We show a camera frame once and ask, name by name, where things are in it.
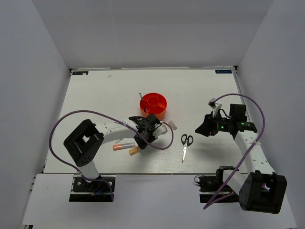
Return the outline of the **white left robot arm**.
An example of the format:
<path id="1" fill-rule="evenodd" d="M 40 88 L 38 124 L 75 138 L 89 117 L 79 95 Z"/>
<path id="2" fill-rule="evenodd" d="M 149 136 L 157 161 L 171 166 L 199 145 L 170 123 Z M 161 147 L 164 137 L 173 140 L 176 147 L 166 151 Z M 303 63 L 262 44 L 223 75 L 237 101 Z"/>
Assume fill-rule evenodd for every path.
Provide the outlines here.
<path id="1" fill-rule="evenodd" d="M 128 138 L 134 139 L 140 149 L 145 149 L 148 143 L 152 143 L 166 133 L 167 128 L 153 114 L 146 118 L 129 117 L 122 125 L 117 121 L 96 125 L 86 119 L 64 140 L 63 144 L 76 167 L 86 177 L 85 186 L 89 190 L 96 190 L 100 187 L 101 179 L 93 159 L 102 144 Z"/>

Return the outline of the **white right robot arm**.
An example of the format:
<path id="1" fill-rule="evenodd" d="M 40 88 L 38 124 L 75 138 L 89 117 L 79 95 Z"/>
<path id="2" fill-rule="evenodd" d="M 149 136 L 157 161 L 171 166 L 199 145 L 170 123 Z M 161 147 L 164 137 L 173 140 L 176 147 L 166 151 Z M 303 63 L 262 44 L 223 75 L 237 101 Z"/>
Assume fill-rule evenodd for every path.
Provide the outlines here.
<path id="1" fill-rule="evenodd" d="M 229 114 L 221 116 L 222 104 L 210 102 L 213 111 L 206 114 L 204 122 L 195 130 L 209 137 L 219 132 L 232 135 L 242 156 L 247 173 L 242 174 L 234 166 L 220 166 L 215 176 L 198 176 L 194 179 L 202 193 L 234 193 L 229 202 L 238 201 L 242 210 L 278 214 L 284 200 L 287 180 L 276 174 L 257 141 L 254 123 L 247 121 L 246 106 L 231 104 Z"/>

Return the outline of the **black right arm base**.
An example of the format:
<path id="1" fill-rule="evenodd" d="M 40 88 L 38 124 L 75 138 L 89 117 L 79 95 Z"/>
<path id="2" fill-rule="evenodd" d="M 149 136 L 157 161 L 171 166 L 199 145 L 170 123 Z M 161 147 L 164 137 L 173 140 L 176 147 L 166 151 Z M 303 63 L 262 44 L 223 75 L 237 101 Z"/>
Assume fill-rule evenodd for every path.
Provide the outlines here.
<path id="1" fill-rule="evenodd" d="M 218 190 L 218 188 L 222 185 L 223 181 L 223 172 L 225 170 L 234 170 L 234 167 L 231 166 L 220 166 L 215 175 L 197 175 L 194 177 L 194 183 L 199 186 L 199 197 L 200 203 L 207 203 L 209 199 L 213 196 L 213 194 Z M 224 186 L 222 191 L 217 194 L 216 198 L 224 197 L 225 195 L 233 193 L 233 190 L 228 186 Z M 238 195 L 234 194 L 230 197 L 220 200 L 217 203 L 237 203 Z"/>

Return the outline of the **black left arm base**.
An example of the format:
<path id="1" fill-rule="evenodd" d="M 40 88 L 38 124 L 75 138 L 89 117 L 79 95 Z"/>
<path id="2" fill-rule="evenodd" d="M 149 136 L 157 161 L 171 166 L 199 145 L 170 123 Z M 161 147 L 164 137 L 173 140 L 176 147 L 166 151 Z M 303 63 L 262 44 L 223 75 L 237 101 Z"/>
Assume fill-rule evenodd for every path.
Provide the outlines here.
<path id="1" fill-rule="evenodd" d="M 102 177 L 107 183 L 102 181 L 89 182 L 83 177 L 73 178 L 69 201 L 70 202 L 112 202 L 115 190 L 116 177 Z"/>

